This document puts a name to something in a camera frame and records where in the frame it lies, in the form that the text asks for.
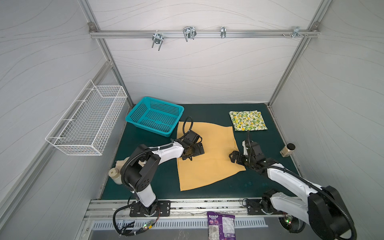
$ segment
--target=purple candy bag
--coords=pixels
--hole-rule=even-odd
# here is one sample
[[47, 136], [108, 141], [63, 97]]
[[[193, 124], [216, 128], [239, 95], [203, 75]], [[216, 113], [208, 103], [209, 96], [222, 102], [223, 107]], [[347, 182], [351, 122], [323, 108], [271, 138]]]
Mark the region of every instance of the purple candy bag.
[[236, 240], [235, 216], [208, 212], [209, 240]]

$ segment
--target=yellow cloth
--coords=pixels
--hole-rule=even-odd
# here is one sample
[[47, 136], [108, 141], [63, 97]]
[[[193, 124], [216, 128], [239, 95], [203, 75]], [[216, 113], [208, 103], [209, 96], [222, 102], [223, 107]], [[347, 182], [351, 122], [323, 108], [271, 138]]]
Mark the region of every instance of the yellow cloth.
[[[189, 129], [190, 122], [185, 124]], [[204, 154], [182, 160], [177, 159], [180, 191], [195, 189], [230, 177], [245, 167], [232, 163], [229, 154], [238, 151], [232, 127], [223, 127], [213, 123], [194, 122], [192, 130], [203, 138]], [[177, 127], [177, 138], [183, 136], [183, 122]]]

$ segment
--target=teal plastic basket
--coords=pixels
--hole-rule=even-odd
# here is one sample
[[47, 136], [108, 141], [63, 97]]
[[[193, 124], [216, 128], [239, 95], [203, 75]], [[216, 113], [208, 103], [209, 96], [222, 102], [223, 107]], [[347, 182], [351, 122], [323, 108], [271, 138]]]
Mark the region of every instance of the teal plastic basket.
[[184, 107], [155, 98], [143, 98], [125, 118], [127, 122], [150, 132], [169, 137]]

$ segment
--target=floral patterned fabric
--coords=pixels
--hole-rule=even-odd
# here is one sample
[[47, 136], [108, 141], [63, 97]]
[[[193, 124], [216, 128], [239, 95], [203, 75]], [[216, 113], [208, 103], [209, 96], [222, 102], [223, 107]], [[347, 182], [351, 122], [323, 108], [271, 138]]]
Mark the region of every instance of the floral patterned fabric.
[[267, 130], [261, 112], [258, 111], [242, 111], [229, 112], [235, 131], [255, 131]]

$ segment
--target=dark green mat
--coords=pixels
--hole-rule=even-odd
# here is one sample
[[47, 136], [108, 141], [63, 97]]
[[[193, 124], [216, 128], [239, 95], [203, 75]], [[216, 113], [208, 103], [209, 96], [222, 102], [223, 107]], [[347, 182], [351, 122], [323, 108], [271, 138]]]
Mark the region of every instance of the dark green mat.
[[[184, 121], [187, 116], [192, 116], [195, 122], [211, 122], [221, 126], [232, 126], [229, 111], [260, 111], [268, 130], [251, 131], [251, 139], [260, 144], [266, 157], [272, 157], [289, 170], [297, 172], [291, 157], [281, 157], [279, 153], [284, 147], [284, 143], [265, 104], [184, 104], [182, 106], [185, 110], [180, 121]], [[124, 160], [140, 144], [146, 146], [168, 144], [170, 138], [176, 138], [176, 130], [177, 126], [170, 137], [163, 137], [127, 123], [116, 160]], [[242, 153], [242, 141], [246, 139], [247, 133], [234, 131], [234, 135], [237, 146]], [[180, 191], [176, 159], [159, 165], [151, 185], [159, 199], [261, 197], [264, 192], [272, 188], [293, 196], [291, 192], [278, 183], [248, 168], [246, 171], [239, 172], [208, 186]], [[108, 178], [101, 199], [128, 199], [130, 195], [131, 192], [126, 187], [117, 185], [111, 178]]]

